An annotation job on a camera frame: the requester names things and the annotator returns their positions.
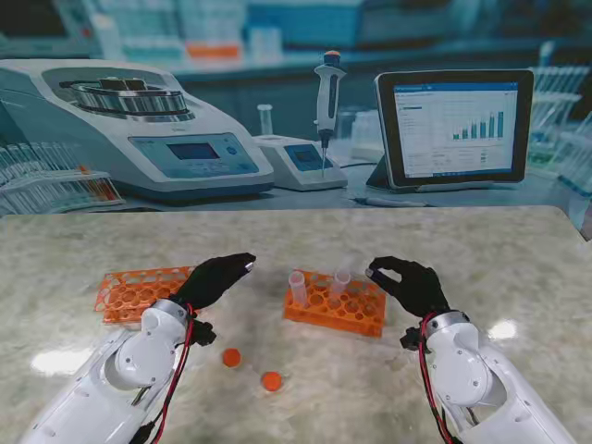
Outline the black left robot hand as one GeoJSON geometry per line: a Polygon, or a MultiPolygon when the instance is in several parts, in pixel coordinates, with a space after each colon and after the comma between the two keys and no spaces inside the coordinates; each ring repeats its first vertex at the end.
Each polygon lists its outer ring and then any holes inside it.
{"type": "Polygon", "coordinates": [[[197,265],[179,290],[169,297],[183,309],[191,307],[191,316],[215,302],[253,268],[256,256],[235,253],[210,258],[197,265]]]}

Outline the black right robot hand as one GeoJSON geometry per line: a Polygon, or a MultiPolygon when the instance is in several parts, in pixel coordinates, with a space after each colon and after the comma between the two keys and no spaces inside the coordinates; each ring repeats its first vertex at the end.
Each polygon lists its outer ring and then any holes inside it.
{"type": "Polygon", "coordinates": [[[431,267],[385,256],[375,258],[365,274],[411,315],[425,318],[450,311],[438,275],[431,267]]]}

